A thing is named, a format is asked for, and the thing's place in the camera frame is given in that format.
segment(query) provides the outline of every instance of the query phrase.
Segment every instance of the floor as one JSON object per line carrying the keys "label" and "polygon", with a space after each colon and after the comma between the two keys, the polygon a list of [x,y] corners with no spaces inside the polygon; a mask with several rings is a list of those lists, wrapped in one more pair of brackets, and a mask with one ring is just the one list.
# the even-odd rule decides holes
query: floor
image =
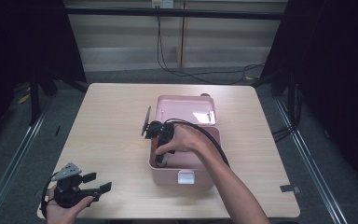
{"label": "floor", "polygon": [[[199,75],[197,79],[186,76],[173,76],[162,69],[116,71],[88,73],[88,81],[94,82],[132,82],[132,83],[180,83],[210,84],[200,81],[207,79],[213,84],[228,84],[239,80],[235,85],[249,85],[257,80],[262,67],[242,73],[223,74],[223,71],[241,68],[188,68],[188,73],[212,72],[214,76]],[[85,93],[57,82],[59,91],[55,96],[41,93],[43,119],[37,127],[30,127],[30,100],[17,104],[27,83],[19,86],[15,99],[0,123],[0,223],[45,223],[36,216],[40,203],[39,193],[46,180],[52,174],[65,140],[71,130]],[[269,85],[256,89],[272,132],[285,126],[283,116],[272,97]],[[298,149],[293,135],[288,135],[277,143],[277,148],[291,184],[300,189],[296,195],[301,214],[297,218],[272,218],[271,223],[295,221],[297,223],[358,223],[358,174],[346,163],[339,153],[337,145],[326,138],[324,128],[318,119],[304,104],[301,111],[299,133],[307,145],[307,159],[316,164],[330,190],[333,202],[343,214],[344,219],[334,217],[326,208],[323,189],[315,184],[310,168]],[[34,138],[24,140],[29,132],[35,132]],[[26,141],[26,149],[21,142]],[[77,223],[105,223],[105,220],[78,220]]]}

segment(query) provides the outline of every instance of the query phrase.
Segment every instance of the fingers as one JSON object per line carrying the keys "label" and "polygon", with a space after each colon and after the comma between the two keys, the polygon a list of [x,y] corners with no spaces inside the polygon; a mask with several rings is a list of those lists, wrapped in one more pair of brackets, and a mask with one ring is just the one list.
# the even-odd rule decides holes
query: fingers
{"label": "fingers", "polygon": [[82,199],[77,205],[75,205],[72,209],[76,214],[79,214],[83,209],[85,209],[87,206],[89,206],[90,203],[92,203],[92,200],[94,200],[94,197],[88,196],[84,199]]}
{"label": "fingers", "polygon": [[171,150],[176,150],[176,148],[177,148],[177,144],[176,144],[176,142],[175,141],[171,141],[171,142],[169,142],[169,143],[167,143],[167,144],[165,144],[165,145],[163,145],[163,146],[161,146],[161,147],[158,147],[157,149],[156,149],[156,154],[157,155],[161,155],[161,154],[163,154],[164,152],[168,152],[168,151],[171,151]]}
{"label": "fingers", "polygon": [[54,198],[54,190],[56,188],[57,188],[57,185],[54,185],[53,187],[51,187],[51,189],[48,190],[48,200],[49,201]]}

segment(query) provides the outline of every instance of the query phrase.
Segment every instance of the wire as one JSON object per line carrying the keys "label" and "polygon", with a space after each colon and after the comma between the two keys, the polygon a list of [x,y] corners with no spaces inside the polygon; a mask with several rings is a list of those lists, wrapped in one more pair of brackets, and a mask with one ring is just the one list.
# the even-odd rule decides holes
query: wire
{"label": "wire", "polygon": [[51,179],[53,178],[53,176],[55,176],[57,173],[54,173],[54,175],[52,175],[48,181],[46,182],[45,184],[45,187],[43,188],[43,191],[42,191],[42,197],[40,199],[40,210],[42,211],[42,215],[44,217],[47,217],[47,210],[46,210],[46,207],[48,206],[48,203],[51,202],[52,200],[54,200],[54,198],[46,201],[46,193],[48,192],[48,184],[51,182]]}
{"label": "wire", "polygon": [[278,131],[272,132],[275,143],[278,143],[281,140],[283,140],[283,138],[285,138],[286,136],[291,134],[298,127],[298,124],[301,119],[301,109],[302,109],[302,103],[303,103],[304,97],[301,94],[301,92],[299,91],[298,87],[296,87],[295,95],[296,95],[296,113],[295,113],[294,120],[289,126],[283,127]]}
{"label": "wire", "polygon": [[[186,73],[186,72],[182,72],[182,71],[173,71],[171,70],[170,68],[168,68],[167,64],[165,63],[165,59],[164,59],[164,53],[163,53],[163,47],[162,47],[162,38],[161,38],[161,20],[160,20],[160,17],[158,17],[158,49],[157,49],[157,59],[158,59],[158,65],[165,71],[171,73],[172,75],[174,76],[177,76],[177,77],[193,77],[195,78],[196,80],[198,81],[202,81],[202,82],[205,82],[205,83],[209,83],[209,84],[213,84],[213,85],[234,85],[234,84],[237,84],[237,83],[240,83],[242,81],[244,81],[244,78],[245,78],[245,72],[246,71],[249,71],[249,70],[252,70],[252,69],[255,69],[259,66],[264,66],[265,63],[258,63],[258,64],[249,64],[249,65],[246,65],[244,66],[241,70],[235,70],[235,71],[226,71],[226,72],[216,72],[216,71],[212,71],[212,72],[202,72],[202,73]],[[208,81],[206,79],[203,79],[203,78],[200,78],[200,77],[197,77],[197,76],[200,76],[200,75],[210,75],[210,74],[238,74],[238,73],[241,73],[241,77],[234,80],[234,81],[231,81],[231,82],[227,82],[227,83],[216,83],[216,82],[212,82],[212,81]]]}
{"label": "wire", "polygon": [[186,120],[183,120],[183,119],[167,119],[164,123],[162,123],[161,125],[159,125],[158,127],[154,128],[153,130],[148,130],[148,132],[154,132],[156,130],[159,130],[161,129],[162,127],[164,127],[165,125],[167,124],[184,124],[184,125],[187,125],[187,126],[190,126],[198,131],[200,131],[201,133],[203,133],[212,143],[213,145],[216,147],[217,151],[219,152],[220,156],[222,157],[223,159],[223,162],[228,166],[229,166],[229,163],[228,163],[228,159],[226,157],[226,154],[225,152],[223,151],[222,147],[219,145],[219,143],[213,138],[213,136],[208,133],[207,131],[205,131],[203,128],[201,128],[199,125],[197,124],[193,124],[191,122],[188,122]]}

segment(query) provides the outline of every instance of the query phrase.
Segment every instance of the box lid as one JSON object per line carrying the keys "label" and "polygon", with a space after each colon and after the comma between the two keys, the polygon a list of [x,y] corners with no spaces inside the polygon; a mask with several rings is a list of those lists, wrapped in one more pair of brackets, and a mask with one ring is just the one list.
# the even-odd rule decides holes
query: box lid
{"label": "box lid", "polygon": [[215,125],[217,116],[210,96],[161,95],[155,120],[183,119],[198,125]]}

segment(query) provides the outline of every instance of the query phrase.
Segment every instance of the gray floor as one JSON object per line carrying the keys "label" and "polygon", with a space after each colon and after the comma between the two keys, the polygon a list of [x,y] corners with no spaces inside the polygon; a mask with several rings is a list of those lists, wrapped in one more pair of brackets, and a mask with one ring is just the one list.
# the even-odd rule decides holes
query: gray floor
{"label": "gray floor", "polygon": [[[196,73],[228,69],[240,68],[192,68],[186,71]],[[245,75],[255,78],[260,74],[261,69],[257,68]],[[199,77],[214,83],[227,84],[241,78],[241,74],[214,74]],[[89,84],[93,82],[204,84],[193,77],[176,77],[161,69],[92,73],[88,74],[88,81]],[[252,80],[245,79],[237,85],[251,82]],[[52,174],[85,95],[62,83],[58,83],[58,86],[58,94],[54,97],[41,94],[42,106],[48,105],[48,102],[50,105],[41,128],[0,205],[0,223],[44,223],[44,220],[36,216],[39,198],[34,195],[37,190],[43,188]],[[263,85],[256,91],[270,129],[279,130],[284,126],[284,122],[275,99],[269,93],[269,85]],[[18,105],[17,100],[21,96],[22,91],[16,93],[10,109],[0,124],[0,179],[29,129],[30,102]],[[303,108],[299,130],[327,184],[336,196],[348,223],[358,223],[358,174],[343,160],[335,143],[325,138],[324,128],[306,106]],[[283,139],[277,147],[292,185],[301,189],[296,195],[301,215],[292,219],[272,218],[271,222],[293,220],[298,223],[334,223],[292,137]],[[104,223],[104,220],[79,220],[77,223]]]}

